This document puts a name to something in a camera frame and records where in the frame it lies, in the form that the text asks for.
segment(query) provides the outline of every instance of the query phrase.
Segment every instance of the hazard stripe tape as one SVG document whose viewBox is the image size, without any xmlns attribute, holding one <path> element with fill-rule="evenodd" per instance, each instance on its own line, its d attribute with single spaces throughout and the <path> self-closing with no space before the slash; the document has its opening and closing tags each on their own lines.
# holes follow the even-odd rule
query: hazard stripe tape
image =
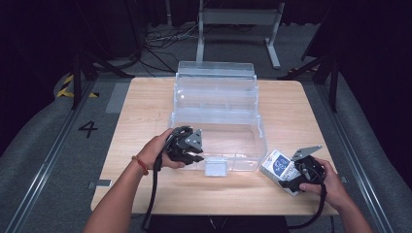
<svg viewBox="0 0 412 233">
<path fill-rule="evenodd" d="M 61 96 L 71 97 L 71 98 L 75 97 L 75 94 L 74 94 L 74 93 L 67 91 L 67 88 L 69 87 L 70 82 L 73 81 L 73 78 L 74 78 L 73 75 L 69 75 L 69 76 L 66 78 L 66 80 L 64 81 L 64 83 L 63 83 L 63 85 L 61 86 L 60 90 L 57 92 L 57 95 L 56 95 L 57 97 L 61 97 Z M 100 93 L 98 93 L 98 92 L 91 92 L 88 97 L 90 97 L 90 98 L 98 98 L 99 96 L 100 96 Z"/>
</svg>

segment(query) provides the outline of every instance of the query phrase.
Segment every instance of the wooden table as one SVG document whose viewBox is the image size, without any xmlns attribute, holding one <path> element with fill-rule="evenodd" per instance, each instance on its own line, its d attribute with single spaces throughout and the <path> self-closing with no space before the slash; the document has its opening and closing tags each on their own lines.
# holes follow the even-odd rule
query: wooden table
<svg viewBox="0 0 412 233">
<path fill-rule="evenodd" d="M 174 81 L 168 78 L 132 80 L 100 180 L 114 183 L 131 155 L 168 127 Z M 268 150 L 276 149 L 292 156 L 299 148 L 322 145 L 314 155 L 332 163 L 302 85 L 295 81 L 257 81 L 257 84 Z M 152 176 L 141 181 L 133 213 L 143 214 L 148 209 L 152 184 Z M 108 190 L 109 187 L 96 187 L 92 209 Z M 203 171 L 162 168 L 153 214 L 301 216 L 314 214 L 319 201 L 319 196 L 311 193 L 290 196 L 260 171 L 205 177 Z M 324 214 L 337 212 L 326 203 Z"/>
</svg>

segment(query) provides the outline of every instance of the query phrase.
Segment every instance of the clear plastic container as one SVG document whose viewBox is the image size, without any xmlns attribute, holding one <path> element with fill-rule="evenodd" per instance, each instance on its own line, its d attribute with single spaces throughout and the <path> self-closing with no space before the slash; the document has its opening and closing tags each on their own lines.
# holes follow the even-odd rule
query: clear plastic container
<svg viewBox="0 0 412 233">
<path fill-rule="evenodd" d="M 226 161 L 228 171 L 255 171 L 267 154 L 258 114 L 253 64 L 181 61 L 170 126 L 202 129 L 205 160 Z M 205 161 L 187 166 L 204 170 Z"/>
</svg>

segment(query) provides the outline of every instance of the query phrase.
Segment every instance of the bracelet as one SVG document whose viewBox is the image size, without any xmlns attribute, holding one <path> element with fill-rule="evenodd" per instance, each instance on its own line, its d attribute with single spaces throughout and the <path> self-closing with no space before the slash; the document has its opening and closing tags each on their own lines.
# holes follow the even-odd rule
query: bracelet
<svg viewBox="0 0 412 233">
<path fill-rule="evenodd" d="M 149 175 L 149 170 L 148 170 L 148 166 L 146 166 L 146 164 L 140 160 L 139 156 L 137 155 L 133 155 L 131 156 L 131 159 L 136 159 L 137 163 L 143 168 L 143 175 L 148 176 Z"/>
</svg>

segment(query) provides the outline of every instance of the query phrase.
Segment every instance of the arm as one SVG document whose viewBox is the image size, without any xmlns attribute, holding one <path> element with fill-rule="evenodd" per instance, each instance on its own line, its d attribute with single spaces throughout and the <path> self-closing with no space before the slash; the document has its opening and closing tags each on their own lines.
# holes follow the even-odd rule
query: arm
<svg viewBox="0 0 412 233">
<path fill-rule="evenodd" d="M 172 129 L 164 131 L 160 136 L 153 137 L 137 154 L 152 170 L 155 158 L 164 146 Z M 185 164 L 171 161 L 167 155 L 163 155 L 162 166 L 181 168 Z M 84 232 L 127 232 L 130 223 L 130 215 L 133 200 L 144 169 L 135 159 L 130 161 L 113 187 L 106 193 L 93 213 L 89 217 Z"/>
<path fill-rule="evenodd" d="M 345 187 L 333 171 L 330 163 L 319 158 L 316 158 L 316 160 L 325 168 L 326 201 L 342 217 L 345 231 L 360 233 L 372 232 L 361 210 L 346 192 Z M 299 188 L 308 192 L 314 192 L 318 195 L 321 194 L 321 187 L 319 185 L 302 183 Z"/>
</svg>

